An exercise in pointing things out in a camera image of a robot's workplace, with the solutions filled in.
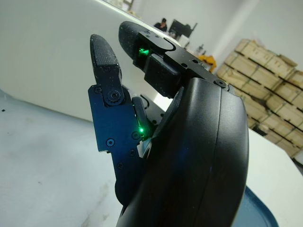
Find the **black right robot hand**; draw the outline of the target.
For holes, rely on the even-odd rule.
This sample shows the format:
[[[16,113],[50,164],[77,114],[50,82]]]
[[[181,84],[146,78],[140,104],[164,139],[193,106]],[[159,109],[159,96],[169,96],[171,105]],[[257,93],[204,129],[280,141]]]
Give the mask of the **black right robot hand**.
[[[122,85],[109,43],[90,36],[96,84],[88,90],[98,150],[111,154],[119,227],[229,227],[246,188],[247,114],[240,97],[200,60],[130,21],[121,47],[145,80],[172,99],[152,126]]]

